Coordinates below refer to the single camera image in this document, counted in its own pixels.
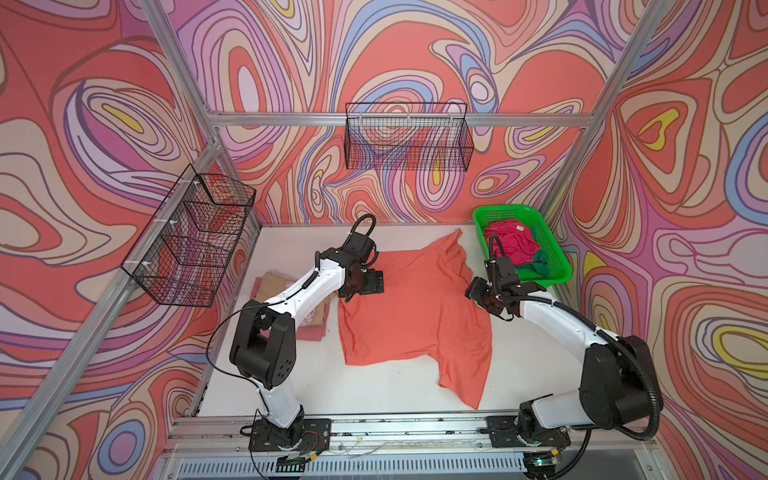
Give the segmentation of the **green plastic basket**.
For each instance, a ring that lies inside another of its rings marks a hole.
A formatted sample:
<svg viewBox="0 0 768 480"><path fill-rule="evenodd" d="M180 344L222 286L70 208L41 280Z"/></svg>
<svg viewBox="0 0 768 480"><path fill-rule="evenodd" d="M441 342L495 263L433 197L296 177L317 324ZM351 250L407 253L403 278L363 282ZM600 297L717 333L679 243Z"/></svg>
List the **green plastic basket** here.
<svg viewBox="0 0 768 480"><path fill-rule="evenodd" d="M543 288L565 284L572 278L572 267L564 255L557 240L549 229L542 215L533 207L525 205L493 205L478 207L473 211L473 221L477 230L485 258L490 256L488 242L484 239L484 230L494 221L519 220L529 227L533 239L541 246L549 260L548 273L536 273L532 269L517 268L522 282L535 282Z"/></svg>

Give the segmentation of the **coral orange t shirt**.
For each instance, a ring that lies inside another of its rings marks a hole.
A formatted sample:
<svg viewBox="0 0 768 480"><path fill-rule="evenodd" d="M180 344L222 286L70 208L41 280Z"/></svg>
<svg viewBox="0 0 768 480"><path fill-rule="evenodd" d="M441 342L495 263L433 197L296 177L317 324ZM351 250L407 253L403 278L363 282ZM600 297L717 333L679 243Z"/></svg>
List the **coral orange t shirt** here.
<svg viewBox="0 0 768 480"><path fill-rule="evenodd" d="M492 361L492 327L465 296L473 272L461 236L456 229L420 250L382 253L383 292L342 302L339 334L350 366L431 357L439 386L476 409Z"/></svg>

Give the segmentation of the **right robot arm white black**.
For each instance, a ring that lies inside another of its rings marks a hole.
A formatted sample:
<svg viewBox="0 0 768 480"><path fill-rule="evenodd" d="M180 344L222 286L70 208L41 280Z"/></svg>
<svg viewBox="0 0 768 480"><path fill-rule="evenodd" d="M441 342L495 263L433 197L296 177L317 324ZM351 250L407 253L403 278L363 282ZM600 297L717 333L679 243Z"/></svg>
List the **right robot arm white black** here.
<svg viewBox="0 0 768 480"><path fill-rule="evenodd" d="M581 364L576 389L520 404L513 431L526 445L541 443L563 427L617 430L638 441L657 434L663 398L644 340L622 337L594 324L575 309L544 295L536 282L524 282L496 234L488 240L486 276L472 279L465 296L505 322L536 325Z"/></svg>

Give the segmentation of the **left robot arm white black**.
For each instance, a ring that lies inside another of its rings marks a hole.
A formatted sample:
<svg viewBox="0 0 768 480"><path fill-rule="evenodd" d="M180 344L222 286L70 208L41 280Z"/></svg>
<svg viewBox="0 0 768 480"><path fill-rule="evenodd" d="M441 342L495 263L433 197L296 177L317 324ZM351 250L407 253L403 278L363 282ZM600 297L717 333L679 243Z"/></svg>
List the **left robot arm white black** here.
<svg viewBox="0 0 768 480"><path fill-rule="evenodd" d="M375 226L374 215L363 215L342 245L315 253L309 272L281 293L264 302L251 300L239 311L230 363L257 386L262 424L284 445L298 443L304 431L304 409L289 382L300 323L332 294L349 301L384 291L383 273L372 268L378 258L371 238Z"/></svg>

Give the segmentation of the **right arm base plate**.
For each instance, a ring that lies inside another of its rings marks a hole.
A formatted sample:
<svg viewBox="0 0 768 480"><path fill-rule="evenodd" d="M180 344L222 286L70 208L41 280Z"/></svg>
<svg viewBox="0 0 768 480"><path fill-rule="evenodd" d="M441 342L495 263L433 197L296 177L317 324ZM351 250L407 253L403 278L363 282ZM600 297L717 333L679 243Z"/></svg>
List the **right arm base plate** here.
<svg viewBox="0 0 768 480"><path fill-rule="evenodd" d="M524 412L522 419L517 415L488 416L486 426L479 432L487 435L494 448L542 447L565 448L571 445L565 427L554 429L542 427L531 415Z"/></svg>

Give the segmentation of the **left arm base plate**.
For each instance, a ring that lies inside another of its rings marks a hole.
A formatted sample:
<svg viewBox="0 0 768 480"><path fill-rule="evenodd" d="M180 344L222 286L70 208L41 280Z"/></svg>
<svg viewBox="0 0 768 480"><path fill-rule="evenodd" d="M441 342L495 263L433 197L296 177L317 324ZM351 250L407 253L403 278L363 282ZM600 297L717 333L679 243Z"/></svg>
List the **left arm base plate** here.
<svg viewBox="0 0 768 480"><path fill-rule="evenodd" d="M248 434L248 451L322 452L328 449L331 431L330 418L299 418L287 429L278 428L266 419L258 418Z"/></svg>

